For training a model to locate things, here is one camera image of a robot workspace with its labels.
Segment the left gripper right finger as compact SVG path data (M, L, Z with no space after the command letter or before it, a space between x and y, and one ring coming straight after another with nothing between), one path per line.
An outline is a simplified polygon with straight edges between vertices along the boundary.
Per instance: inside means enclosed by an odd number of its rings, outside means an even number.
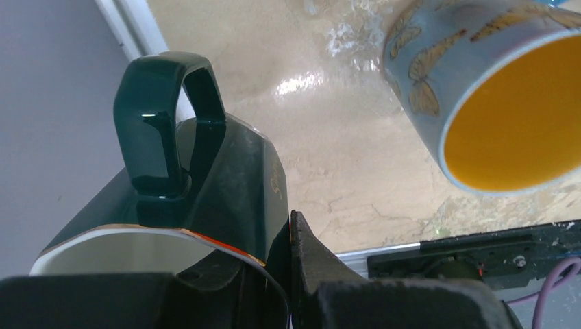
M521 328L508 305L477 280L369 280L341 262L290 214L294 328Z

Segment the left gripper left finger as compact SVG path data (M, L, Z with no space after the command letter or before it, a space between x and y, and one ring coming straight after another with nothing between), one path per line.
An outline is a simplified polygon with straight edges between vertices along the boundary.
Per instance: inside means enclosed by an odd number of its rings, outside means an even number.
M178 274L13 277L2 328L263 328L264 280L214 251Z

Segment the blue mug yellow inside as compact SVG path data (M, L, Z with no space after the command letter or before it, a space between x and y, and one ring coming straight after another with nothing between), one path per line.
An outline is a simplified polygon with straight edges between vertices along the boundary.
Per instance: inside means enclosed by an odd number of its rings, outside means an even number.
M405 1L382 66L447 179L485 195L580 171L580 13L540 1Z

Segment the dark green mug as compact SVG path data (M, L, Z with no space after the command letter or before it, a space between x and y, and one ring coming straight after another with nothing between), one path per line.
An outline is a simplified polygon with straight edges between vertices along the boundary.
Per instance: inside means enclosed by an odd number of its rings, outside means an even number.
M38 255L33 275L179 273L211 252L264 277L290 320L286 177L273 143L227 113L210 61L178 51L127 66L114 100L124 168Z

